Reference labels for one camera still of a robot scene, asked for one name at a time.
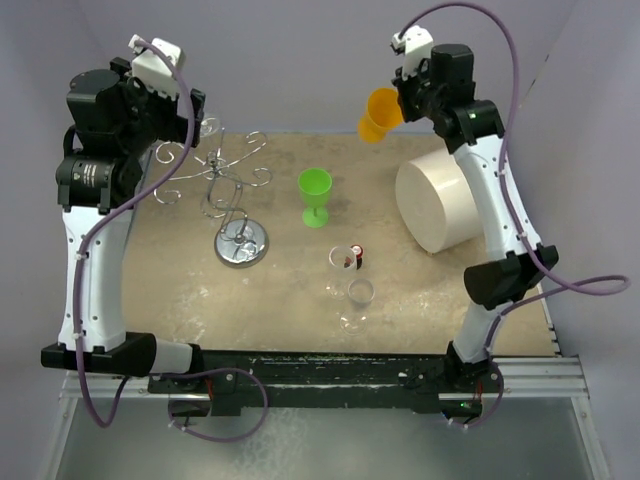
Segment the orange plastic wine glass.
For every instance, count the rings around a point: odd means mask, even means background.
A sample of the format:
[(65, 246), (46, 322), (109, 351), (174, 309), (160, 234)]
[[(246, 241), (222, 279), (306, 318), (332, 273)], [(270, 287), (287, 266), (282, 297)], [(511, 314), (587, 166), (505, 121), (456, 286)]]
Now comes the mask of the orange plastic wine glass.
[(378, 143), (398, 126), (404, 117), (398, 103), (398, 93), (392, 88), (379, 88), (369, 96), (357, 131), (366, 143)]

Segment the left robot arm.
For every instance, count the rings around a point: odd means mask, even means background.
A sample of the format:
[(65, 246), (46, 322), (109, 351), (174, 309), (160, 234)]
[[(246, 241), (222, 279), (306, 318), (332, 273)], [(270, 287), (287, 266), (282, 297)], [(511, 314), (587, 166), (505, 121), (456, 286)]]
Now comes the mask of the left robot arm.
[(184, 392), (202, 387), (196, 347), (131, 332), (122, 313), (122, 267), (142, 159), (157, 141), (198, 144), (205, 96), (174, 61), (115, 58), (75, 76), (66, 97), (73, 123), (55, 174), (68, 264), (63, 324), (41, 351), (46, 368), (143, 377), (170, 373)]

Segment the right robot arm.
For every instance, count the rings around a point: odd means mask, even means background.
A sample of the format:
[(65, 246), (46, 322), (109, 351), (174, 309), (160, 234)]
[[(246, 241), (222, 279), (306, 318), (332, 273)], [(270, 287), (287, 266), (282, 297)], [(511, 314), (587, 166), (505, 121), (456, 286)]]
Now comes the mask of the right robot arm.
[(526, 219), (526, 211), (500, 152), (505, 129), (496, 105), (475, 97), (474, 55), (463, 44), (392, 44), (404, 63), (392, 81), (406, 122), (432, 121), (466, 179), (484, 232), (488, 260), (467, 268), (471, 303), (443, 360), (446, 383), (467, 391), (489, 369), (501, 317), (520, 303), (559, 260)]

